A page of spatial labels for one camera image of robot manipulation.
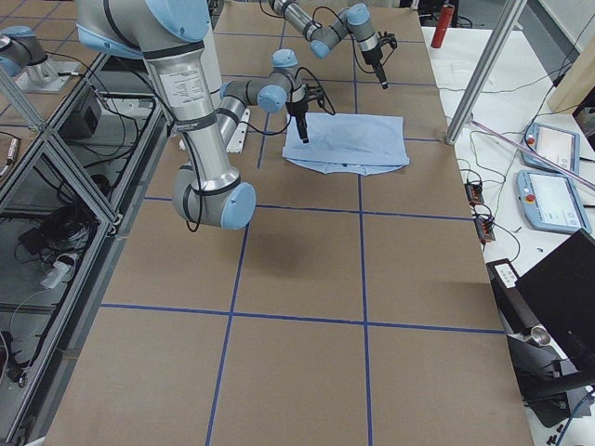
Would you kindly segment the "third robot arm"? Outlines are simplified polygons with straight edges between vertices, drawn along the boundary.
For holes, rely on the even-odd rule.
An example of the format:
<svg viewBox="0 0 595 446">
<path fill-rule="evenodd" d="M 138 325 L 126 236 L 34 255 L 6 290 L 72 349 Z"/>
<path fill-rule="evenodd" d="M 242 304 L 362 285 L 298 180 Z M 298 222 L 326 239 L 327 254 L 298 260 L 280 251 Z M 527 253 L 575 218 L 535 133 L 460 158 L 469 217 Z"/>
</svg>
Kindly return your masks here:
<svg viewBox="0 0 595 446">
<path fill-rule="evenodd" d="M 1 31 L 1 67 L 24 92 L 58 93 L 80 64 L 52 59 L 31 28 L 17 25 Z"/>
</svg>

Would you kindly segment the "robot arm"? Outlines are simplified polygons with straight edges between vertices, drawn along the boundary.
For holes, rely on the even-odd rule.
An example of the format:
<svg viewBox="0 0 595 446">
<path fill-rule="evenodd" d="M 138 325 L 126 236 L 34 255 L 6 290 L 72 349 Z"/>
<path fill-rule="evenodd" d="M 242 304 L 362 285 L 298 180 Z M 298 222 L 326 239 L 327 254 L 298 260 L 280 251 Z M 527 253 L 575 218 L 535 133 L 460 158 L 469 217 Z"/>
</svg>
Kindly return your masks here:
<svg viewBox="0 0 595 446">
<path fill-rule="evenodd" d="M 81 42 L 98 52 L 144 62 L 190 160 L 177 174 L 173 204 L 187 222 L 238 230 L 254 214 L 254 187 L 231 165 L 227 145 L 249 106 L 287 110 L 304 124 L 307 87 L 295 53 L 272 56 L 264 79 L 233 81 L 215 106 L 202 56 L 211 28 L 205 1 L 79 1 Z"/>
<path fill-rule="evenodd" d="M 364 63 L 371 70 L 364 69 L 359 61 L 358 67 L 365 73 L 374 74 L 383 89 L 389 88 L 384 70 L 386 61 L 383 47 L 391 48 L 387 56 L 389 59 L 398 42 L 394 33 L 381 33 L 376 30 L 366 4 L 358 3 L 339 12 L 329 7 L 316 7 L 312 14 L 307 13 L 297 1 L 268 1 L 268 4 L 279 18 L 290 23 L 302 34 L 318 59 L 326 58 L 340 42 L 349 37 L 352 49 L 355 49 L 355 46 L 359 47 Z M 320 9 L 328 9 L 335 16 L 335 21 L 330 25 L 323 25 L 316 20 L 315 13 Z"/>
</svg>

